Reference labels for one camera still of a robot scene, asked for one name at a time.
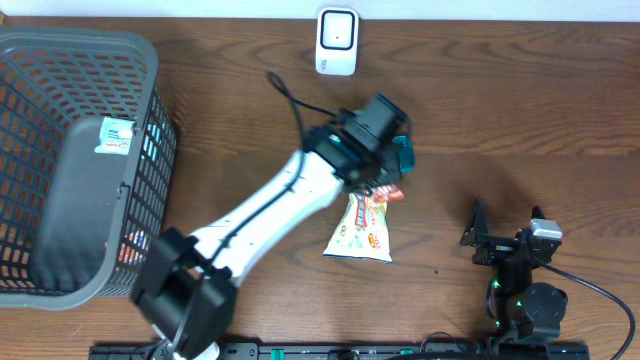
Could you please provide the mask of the blue mouthwash bottle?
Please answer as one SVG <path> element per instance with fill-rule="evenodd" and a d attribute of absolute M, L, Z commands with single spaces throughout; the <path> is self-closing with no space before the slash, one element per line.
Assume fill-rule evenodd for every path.
<path fill-rule="evenodd" d="M 393 139 L 396 147 L 399 169 L 402 174 L 410 173 L 415 168 L 415 155 L 413 144 L 409 135 L 398 135 Z"/>

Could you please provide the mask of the yellow snack bag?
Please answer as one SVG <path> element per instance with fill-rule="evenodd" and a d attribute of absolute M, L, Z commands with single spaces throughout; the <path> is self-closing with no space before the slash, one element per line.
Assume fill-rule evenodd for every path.
<path fill-rule="evenodd" d="M 387 202 L 384 197 L 350 194 L 345 213 L 323 255 L 391 263 L 386 211 Z"/>

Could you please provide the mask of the teal white small packet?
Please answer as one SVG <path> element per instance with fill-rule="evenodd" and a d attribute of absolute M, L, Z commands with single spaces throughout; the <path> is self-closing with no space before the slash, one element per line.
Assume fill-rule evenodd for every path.
<path fill-rule="evenodd" d="M 98 154 L 128 155 L 134 136 L 134 121 L 104 117 L 99 144 L 94 149 Z"/>

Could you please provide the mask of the red-brown snack bar wrapper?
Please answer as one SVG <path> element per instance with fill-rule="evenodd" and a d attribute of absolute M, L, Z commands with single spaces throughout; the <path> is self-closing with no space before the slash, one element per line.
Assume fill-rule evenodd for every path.
<path fill-rule="evenodd" d="M 376 187 L 371 192 L 371 198 L 377 203 L 390 203 L 404 199 L 404 193 L 395 185 Z"/>

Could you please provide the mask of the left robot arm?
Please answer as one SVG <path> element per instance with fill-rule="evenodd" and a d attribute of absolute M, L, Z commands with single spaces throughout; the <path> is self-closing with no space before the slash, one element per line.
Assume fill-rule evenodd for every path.
<path fill-rule="evenodd" d="M 189 235 L 169 228 L 152 242 L 131 301 L 161 337 L 160 359 L 216 359 L 238 290 L 280 240 L 343 192 L 400 179 L 411 120 L 374 95 L 302 136 L 286 165 L 234 210 Z"/>

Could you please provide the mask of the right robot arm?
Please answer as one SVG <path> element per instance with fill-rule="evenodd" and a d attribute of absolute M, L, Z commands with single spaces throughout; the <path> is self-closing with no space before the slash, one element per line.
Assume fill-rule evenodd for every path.
<path fill-rule="evenodd" d="M 551 261 L 562 237 L 559 225 L 546 219 L 538 206 L 532 209 L 528 226 L 514 236 L 494 236 L 489 232 L 482 202 L 474 203 L 459 244 L 475 249 L 474 264 L 494 270 L 489 308 L 498 322 L 497 344 L 547 342 L 560 335 L 567 295 L 548 283 L 535 282 L 532 273 Z"/>

